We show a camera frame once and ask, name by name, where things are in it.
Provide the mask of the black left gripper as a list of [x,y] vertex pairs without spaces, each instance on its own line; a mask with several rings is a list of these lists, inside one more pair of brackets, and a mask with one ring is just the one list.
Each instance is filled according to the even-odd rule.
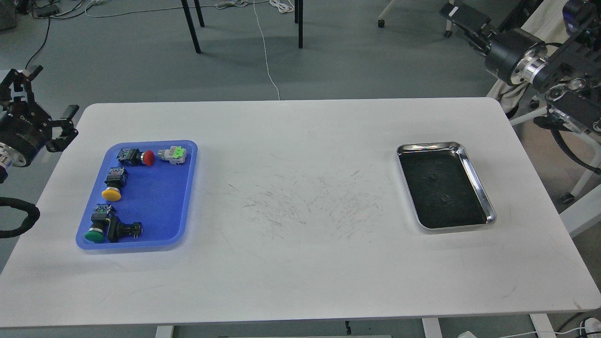
[[36,102],[31,83],[42,70],[41,65],[10,69],[0,84],[1,154],[14,167],[30,166],[43,148],[63,152],[78,136],[73,118],[79,105],[69,105],[61,118],[52,120]]

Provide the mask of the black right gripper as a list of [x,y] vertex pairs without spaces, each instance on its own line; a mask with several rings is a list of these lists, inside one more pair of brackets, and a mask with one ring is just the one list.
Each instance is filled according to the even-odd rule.
[[549,60],[545,42],[522,30],[498,33],[491,19],[466,4],[445,4],[439,11],[463,31],[469,45],[485,52],[485,69],[507,85],[532,83]]

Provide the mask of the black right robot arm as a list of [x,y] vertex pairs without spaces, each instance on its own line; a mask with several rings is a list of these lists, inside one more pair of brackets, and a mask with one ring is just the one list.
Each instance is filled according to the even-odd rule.
[[600,2],[569,0],[562,8],[568,39],[549,43],[522,30],[499,31],[477,9],[446,3],[440,15],[464,32],[469,45],[485,60],[485,69],[510,86],[530,84],[547,105],[543,128],[551,131],[562,151],[575,163],[600,173],[597,164],[580,160],[560,136],[573,124],[589,133],[600,120]]

